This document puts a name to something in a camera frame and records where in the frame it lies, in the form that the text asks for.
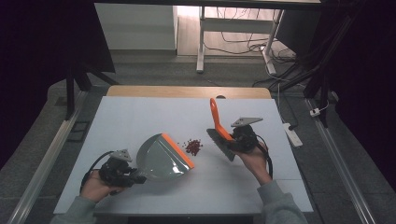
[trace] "orange brush handle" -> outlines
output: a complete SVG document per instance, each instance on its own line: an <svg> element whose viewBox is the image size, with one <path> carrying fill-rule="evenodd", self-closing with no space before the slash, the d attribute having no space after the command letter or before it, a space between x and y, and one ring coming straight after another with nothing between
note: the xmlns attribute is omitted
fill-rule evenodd
<svg viewBox="0 0 396 224"><path fill-rule="evenodd" d="M227 131L220 124L218 106L216 105L216 101L213 98L210 98L210 110L212 111L213 121L215 122L215 129L218 134L226 140L233 140L230 134L227 133Z"/></svg>

